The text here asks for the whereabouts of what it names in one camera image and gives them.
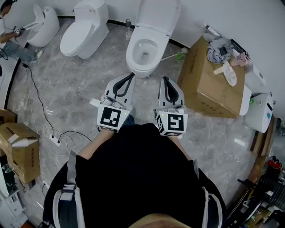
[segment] toilet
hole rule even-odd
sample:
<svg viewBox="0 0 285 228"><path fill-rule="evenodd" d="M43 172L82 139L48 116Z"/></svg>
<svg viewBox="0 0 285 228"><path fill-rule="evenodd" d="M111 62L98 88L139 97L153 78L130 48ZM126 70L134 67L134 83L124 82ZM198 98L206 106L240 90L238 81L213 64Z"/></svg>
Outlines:
<svg viewBox="0 0 285 228"><path fill-rule="evenodd" d="M38 4L34 4L36 19L33 23L24 28L30 30L27 42L37 48L43 48L52 41L59 31L59 21L55 10L46 6L42 9Z"/></svg>
<svg viewBox="0 0 285 228"><path fill-rule="evenodd" d="M75 6L74 13L75 22L61 39L61 52L68 57L78 55L87 59L109 33L107 5L104 0L85 0Z"/></svg>
<svg viewBox="0 0 285 228"><path fill-rule="evenodd" d="M126 62L136 77L148 77L162 59L180 13L180 0L141 0Z"/></svg>

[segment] forearm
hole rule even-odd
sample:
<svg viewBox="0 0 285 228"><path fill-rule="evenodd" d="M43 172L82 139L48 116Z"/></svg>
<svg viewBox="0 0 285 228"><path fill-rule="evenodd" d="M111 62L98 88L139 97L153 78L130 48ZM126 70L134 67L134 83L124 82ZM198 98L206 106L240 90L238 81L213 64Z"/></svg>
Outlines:
<svg viewBox="0 0 285 228"><path fill-rule="evenodd" d="M17 36L17 33L14 33L14 32L1 35L0 43L5 43L5 42L9 41L10 39L12 39L13 37L16 37L16 36Z"/></svg>
<svg viewBox="0 0 285 228"><path fill-rule="evenodd" d="M185 157L190 161L192 160L190 158L190 156L186 153L186 151L184 150L183 146L180 144L179 140L177 137L173 137L173 136L168 136L168 138L175 143L175 145L183 152L183 154L185 155Z"/></svg>
<svg viewBox="0 0 285 228"><path fill-rule="evenodd" d="M108 139L112 138L113 135L114 132L112 131L102 130L91 143L89 143L82 151L79 152L78 155L87 160L90 159L99 146L101 146Z"/></svg>

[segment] black hair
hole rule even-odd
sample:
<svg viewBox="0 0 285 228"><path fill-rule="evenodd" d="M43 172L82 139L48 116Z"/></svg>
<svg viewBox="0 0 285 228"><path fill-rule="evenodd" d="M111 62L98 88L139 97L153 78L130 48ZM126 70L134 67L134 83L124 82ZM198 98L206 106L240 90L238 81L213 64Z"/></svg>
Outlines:
<svg viewBox="0 0 285 228"><path fill-rule="evenodd" d="M3 9L6 7L6 6L12 6L12 4L14 3L14 1L13 0L6 0L3 4L2 4L2 6L1 6L1 8L0 8L0 12L2 12L3 11Z"/></svg>

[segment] man in white shirt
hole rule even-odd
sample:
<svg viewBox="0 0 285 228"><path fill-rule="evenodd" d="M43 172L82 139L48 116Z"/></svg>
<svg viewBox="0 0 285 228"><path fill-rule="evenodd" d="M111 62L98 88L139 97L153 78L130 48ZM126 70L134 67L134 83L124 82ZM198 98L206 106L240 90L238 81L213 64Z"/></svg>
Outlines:
<svg viewBox="0 0 285 228"><path fill-rule="evenodd" d="M10 12L13 3L13 0L0 0L0 57L20 58L23 61L34 63L42 56L43 51L34 52L23 48L10 41L10 39L18 36L17 33L5 33L5 21L3 17Z"/></svg>

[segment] gray pants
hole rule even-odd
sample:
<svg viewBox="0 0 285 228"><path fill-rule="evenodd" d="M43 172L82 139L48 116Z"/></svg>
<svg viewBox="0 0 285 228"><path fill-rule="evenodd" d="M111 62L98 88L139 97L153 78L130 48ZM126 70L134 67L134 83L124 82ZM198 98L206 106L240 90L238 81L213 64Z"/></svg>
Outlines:
<svg viewBox="0 0 285 228"><path fill-rule="evenodd" d="M37 53L27 48L22 48L12 41L7 41L3 50L0 51L0 57L7 58L7 56L20 58L22 61L32 62L36 60Z"/></svg>

